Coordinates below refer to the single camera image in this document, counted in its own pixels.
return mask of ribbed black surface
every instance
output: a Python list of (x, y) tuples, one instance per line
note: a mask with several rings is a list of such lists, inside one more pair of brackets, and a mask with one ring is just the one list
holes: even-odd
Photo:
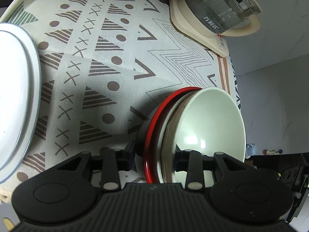
[(284, 221), (248, 226), (221, 217), (201, 194), (180, 184), (127, 184), (124, 190), (105, 194), (98, 205), (79, 220), (52, 227), (21, 223), (14, 232), (288, 232)]

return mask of brown circle pattern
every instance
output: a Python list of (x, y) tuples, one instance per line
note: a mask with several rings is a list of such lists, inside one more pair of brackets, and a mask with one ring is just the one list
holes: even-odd
[(24, 182), (24, 181), (26, 181), (27, 179), (29, 179), (28, 175), (26, 175), (26, 174), (23, 173), (23, 172), (18, 172), (18, 173), (16, 174), (16, 176), (17, 176), (17, 179), (18, 179), (20, 182)]
[(124, 35), (117, 35), (116, 38), (117, 38), (119, 41), (122, 41), (122, 42), (124, 42), (124, 41), (127, 40), (126, 37), (125, 37)]
[(117, 91), (117, 90), (119, 90), (120, 86), (116, 81), (109, 81), (107, 83), (107, 88), (109, 90)]
[(49, 25), (51, 26), (51, 27), (56, 27), (56, 26), (58, 26), (59, 25), (59, 21), (51, 21), (50, 23), (49, 23)]
[(126, 7), (127, 9), (133, 9), (133, 8), (134, 8), (133, 5), (131, 5), (131, 4), (126, 4), (125, 7)]
[(40, 42), (40, 43), (38, 44), (38, 48), (39, 48), (40, 50), (46, 50), (46, 49), (48, 48), (48, 46), (49, 46), (48, 42)]
[(106, 113), (102, 116), (102, 121), (105, 124), (112, 124), (115, 121), (115, 117), (111, 113)]
[(125, 23), (125, 24), (128, 24), (129, 23), (129, 20), (128, 19), (125, 19), (125, 18), (121, 18), (120, 21), (122, 23)]
[(118, 56), (113, 56), (111, 58), (111, 61), (114, 65), (121, 65), (122, 64), (122, 59)]
[(70, 5), (68, 5), (66, 3), (60, 5), (60, 8), (62, 8), (62, 9), (67, 9), (69, 7), (70, 7)]
[(106, 151), (108, 151), (110, 148), (109, 147), (102, 147), (101, 149), (100, 149), (100, 155), (103, 155)]

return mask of red bowl rim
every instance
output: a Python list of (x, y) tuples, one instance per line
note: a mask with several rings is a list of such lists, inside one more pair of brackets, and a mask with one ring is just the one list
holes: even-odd
[(162, 104), (160, 104), (160, 106), (158, 107), (158, 109), (156, 110), (154, 116), (151, 119), (148, 131), (147, 131), (147, 135), (146, 135), (146, 140), (145, 140), (145, 146), (144, 146), (144, 152), (143, 152), (143, 158), (144, 158), (144, 171), (145, 171), (145, 176), (146, 176), (146, 181), (147, 183), (156, 183), (156, 180), (153, 178), (152, 174), (151, 174), (151, 168), (149, 165), (149, 158), (147, 156), (148, 150), (149, 150), (149, 146), (150, 146), (150, 142), (151, 142), (151, 138), (152, 138), (152, 134), (155, 128), (155, 125), (158, 121), (158, 118), (160, 116), (160, 114), (162, 113), (162, 111), (164, 110), (164, 108), (167, 106), (167, 104), (176, 96), (184, 93), (184, 92), (190, 92), (190, 91), (195, 91), (195, 90), (200, 90), (200, 87), (184, 87), (181, 88), (175, 92), (173, 92), (171, 95), (169, 95), (163, 102)]

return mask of tablecloth fringe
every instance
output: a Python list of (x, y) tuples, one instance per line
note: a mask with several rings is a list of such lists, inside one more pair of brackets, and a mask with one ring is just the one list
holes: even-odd
[(11, 203), (12, 192), (0, 188), (0, 204), (1, 202)]

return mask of patterned tablecloth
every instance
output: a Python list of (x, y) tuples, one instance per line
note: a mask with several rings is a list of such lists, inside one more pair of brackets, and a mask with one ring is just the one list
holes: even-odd
[[(0, 21), (31, 35), (43, 82), (27, 156), (0, 184), (6, 202), (20, 182), (70, 156), (124, 148), (147, 114), (182, 87), (218, 86), (240, 109), (230, 58), (177, 31), (158, 0), (14, 0)], [(142, 163), (136, 158), (137, 168)], [(122, 185), (145, 182), (135, 167), (120, 178)]]

